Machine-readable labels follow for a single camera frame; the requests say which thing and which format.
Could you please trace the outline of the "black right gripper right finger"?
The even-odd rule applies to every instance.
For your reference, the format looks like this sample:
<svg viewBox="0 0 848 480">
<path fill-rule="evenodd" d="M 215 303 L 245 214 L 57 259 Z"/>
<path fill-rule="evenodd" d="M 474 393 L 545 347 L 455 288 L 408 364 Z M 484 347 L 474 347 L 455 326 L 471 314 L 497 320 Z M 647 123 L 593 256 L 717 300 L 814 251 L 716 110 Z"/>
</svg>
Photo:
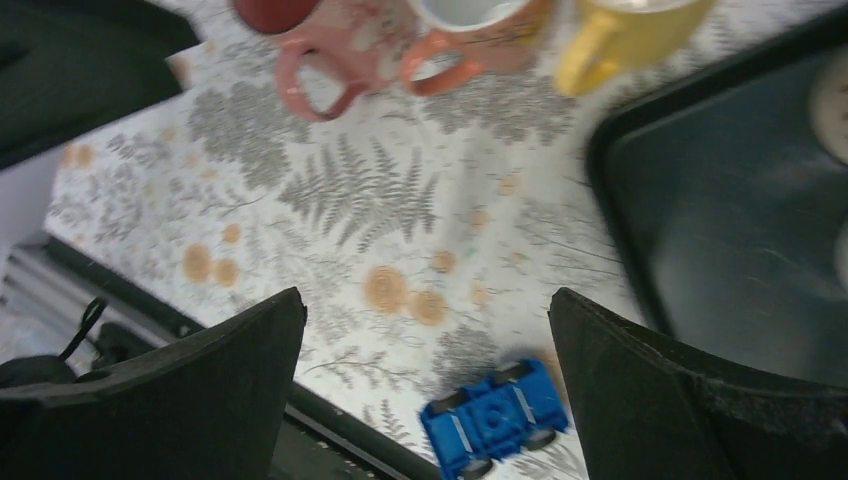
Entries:
<svg viewBox="0 0 848 480">
<path fill-rule="evenodd" d="M 561 288 L 549 321 L 593 479 L 843 479 L 847 392 L 752 369 Z"/>
</svg>

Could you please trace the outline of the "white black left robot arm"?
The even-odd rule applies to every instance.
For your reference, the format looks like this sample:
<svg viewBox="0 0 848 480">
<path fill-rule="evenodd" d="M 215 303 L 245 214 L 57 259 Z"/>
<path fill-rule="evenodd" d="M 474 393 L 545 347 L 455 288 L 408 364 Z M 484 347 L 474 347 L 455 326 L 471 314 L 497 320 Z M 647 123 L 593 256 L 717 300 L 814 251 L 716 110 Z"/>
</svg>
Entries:
<svg viewBox="0 0 848 480">
<path fill-rule="evenodd" d="M 190 21 L 148 1 L 1 4 L 1 257 L 42 229 L 72 140 L 182 93 Z"/>
</svg>

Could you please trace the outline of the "yellow ceramic mug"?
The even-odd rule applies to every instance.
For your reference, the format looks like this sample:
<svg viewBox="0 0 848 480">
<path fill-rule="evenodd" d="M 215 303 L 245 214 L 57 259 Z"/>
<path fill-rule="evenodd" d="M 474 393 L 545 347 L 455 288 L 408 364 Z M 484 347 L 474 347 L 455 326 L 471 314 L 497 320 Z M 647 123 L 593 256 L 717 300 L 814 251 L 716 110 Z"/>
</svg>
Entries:
<svg viewBox="0 0 848 480">
<path fill-rule="evenodd" d="M 650 67 L 686 45 L 713 1 L 578 1 L 578 28 L 554 72 L 567 96 Z"/>
</svg>

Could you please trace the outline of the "terracotta floral mug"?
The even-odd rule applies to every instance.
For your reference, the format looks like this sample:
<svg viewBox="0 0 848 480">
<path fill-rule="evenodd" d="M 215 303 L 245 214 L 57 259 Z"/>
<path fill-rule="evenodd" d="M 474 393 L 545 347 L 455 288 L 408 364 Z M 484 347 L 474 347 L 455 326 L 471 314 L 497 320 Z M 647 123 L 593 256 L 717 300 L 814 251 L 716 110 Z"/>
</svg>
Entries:
<svg viewBox="0 0 848 480">
<path fill-rule="evenodd" d="M 417 96 L 457 88 L 482 73 L 514 73 L 531 63 L 554 17 L 551 0 L 420 0 L 410 7 L 429 31 L 399 63 L 399 80 Z M 460 60 L 427 78 L 415 79 L 423 63 L 456 51 Z"/>
</svg>

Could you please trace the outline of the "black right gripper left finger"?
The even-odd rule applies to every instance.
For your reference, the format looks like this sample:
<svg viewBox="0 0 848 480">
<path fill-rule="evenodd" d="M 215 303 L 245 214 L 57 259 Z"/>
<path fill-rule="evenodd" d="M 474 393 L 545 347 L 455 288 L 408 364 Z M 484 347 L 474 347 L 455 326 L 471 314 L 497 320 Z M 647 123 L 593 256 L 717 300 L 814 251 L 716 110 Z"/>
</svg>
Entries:
<svg viewBox="0 0 848 480">
<path fill-rule="evenodd" d="M 5 479 L 265 479 L 300 353 L 296 288 L 83 375 L 1 367 Z"/>
</svg>

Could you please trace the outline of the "large pink speckled mug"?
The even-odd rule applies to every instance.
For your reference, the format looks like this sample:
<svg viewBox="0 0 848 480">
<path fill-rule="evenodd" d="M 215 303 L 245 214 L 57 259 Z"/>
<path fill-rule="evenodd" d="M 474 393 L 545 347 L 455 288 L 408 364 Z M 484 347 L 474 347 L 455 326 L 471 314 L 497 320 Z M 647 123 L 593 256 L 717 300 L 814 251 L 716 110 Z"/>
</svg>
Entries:
<svg viewBox="0 0 848 480">
<path fill-rule="evenodd" d="M 403 52 L 419 32 L 406 1 L 237 0 L 231 5 L 245 26 L 276 46 L 279 95 L 291 111 L 313 122 L 332 121 L 359 96 L 392 85 Z M 303 64 L 342 86 L 328 109 L 319 111 L 307 99 L 298 77 Z"/>
</svg>

